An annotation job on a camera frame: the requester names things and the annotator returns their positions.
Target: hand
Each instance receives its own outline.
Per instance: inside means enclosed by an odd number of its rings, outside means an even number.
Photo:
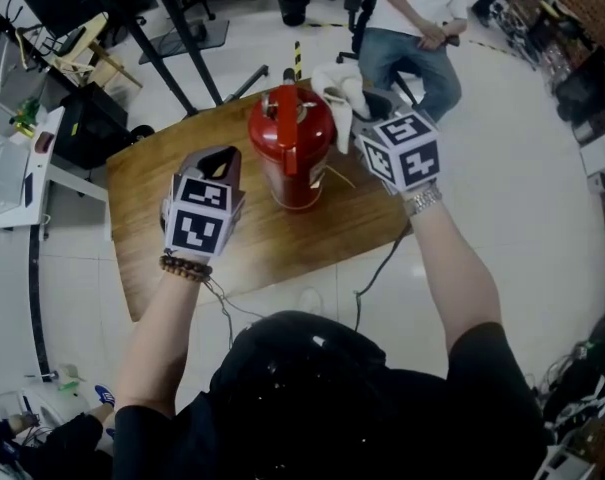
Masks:
[[[418,23],[417,27],[420,32],[424,34],[425,38],[431,39],[434,42],[439,41],[439,44],[442,44],[444,41],[446,41],[446,34],[444,33],[444,30],[438,27],[435,23],[422,20],[420,23]]]
[[[30,428],[30,427],[39,427],[40,426],[40,420],[37,416],[37,414],[33,414],[30,412],[24,413],[22,415],[22,418],[24,418],[24,424]]]
[[[435,51],[442,46],[442,43],[444,43],[444,41],[436,41],[428,37],[423,37],[420,40],[420,44],[418,44],[418,48],[421,50]]]

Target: black metal stand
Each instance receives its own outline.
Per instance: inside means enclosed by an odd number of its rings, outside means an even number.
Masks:
[[[182,13],[180,7],[178,6],[177,0],[162,0],[162,3],[164,4],[164,7],[166,8],[167,12],[169,13],[171,20],[173,21],[173,24],[175,25],[175,29],[177,30],[178,34],[180,35],[180,38],[182,39],[182,42],[184,43],[184,46],[186,47],[187,52],[191,56],[191,60],[193,61],[193,64],[195,64],[195,67],[198,70],[198,73],[200,73],[200,76],[202,77],[202,81],[204,82],[204,85],[206,86],[207,90],[209,91],[211,98],[213,98],[213,101],[216,104],[216,106],[222,105],[223,103],[226,103],[228,101],[232,101],[232,100],[242,97],[242,95],[246,91],[248,91],[251,88],[251,86],[253,84],[255,84],[255,82],[257,80],[259,80],[262,76],[267,76],[269,74],[268,66],[266,66],[266,65],[261,66],[255,73],[253,73],[253,75],[251,75],[251,77],[246,82],[244,82],[244,84],[242,84],[242,86],[237,91],[230,94],[224,101],[222,101],[222,98],[220,97],[220,93],[218,91],[218,88],[215,85],[213,77],[211,76],[209,68],[206,66],[206,63],[204,62],[204,59],[202,58],[202,53],[200,52],[198,43],[195,40],[195,38],[193,37],[193,35],[191,34],[191,31],[189,29],[189,24],[187,23],[186,18],[184,17],[184,14]]]
[[[155,51],[155,48],[151,44],[151,41],[149,41],[140,25],[138,25],[135,16],[132,16],[130,13],[128,13],[122,7],[119,0],[100,0],[100,2],[106,9],[109,9],[111,12],[116,14],[121,22],[124,23],[124,26],[131,33],[135,41],[140,45],[142,51],[146,54],[151,61],[151,64],[153,64],[153,67],[155,67],[157,72],[160,74],[164,80],[164,83],[166,83],[171,92],[182,104],[187,114],[189,116],[196,115],[198,113],[197,109],[191,104],[189,98],[187,98],[180,85],[177,83],[171,72],[167,69],[162,57],[158,55],[158,53]]]

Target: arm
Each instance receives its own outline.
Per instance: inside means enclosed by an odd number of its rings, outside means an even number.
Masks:
[[[442,27],[442,30],[447,37],[459,36],[467,29],[468,22],[460,18],[454,19],[452,22],[447,23]]]
[[[405,199],[415,193],[403,194]],[[466,331],[500,323],[500,300],[491,274],[460,234],[442,202],[411,218],[431,295],[444,325],[447,350]]]
[[[118,409],[135,405],[175,416],[199,291],[199,283],[163,275],[125,354],[116,390]]]
[[[425,20],[420,16],[417,11],[411,6],[407,0],[388,0],[389,3],[400,11],[404,17],[415,25],[420,32],[426,37],[431,38],[434,41],[440,41],[440,44],[444,42],[446,36],[442,29],[435,23]]]

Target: wooden table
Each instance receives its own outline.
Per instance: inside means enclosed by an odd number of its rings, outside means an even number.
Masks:
[[[107,161],[113,241],[131,318],[140,319],[160,278],[160,201],[188,153],[214,145],[242,152],[246,205],[214,278],[229,295],[246,293],[349,259],[393,241],[406,217],[397,197],[351,156],[332,153],[324,192],[308,213],[291,214],[271,197],[248,138],[260,95],[207,110],[162,130]]]

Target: yellow black striped pole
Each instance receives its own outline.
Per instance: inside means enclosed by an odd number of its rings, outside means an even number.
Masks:
[[[293,70],[295,71],[295,81],[302,80],[302,50],[300,48],[300,41],[295,42],[295,64]]]

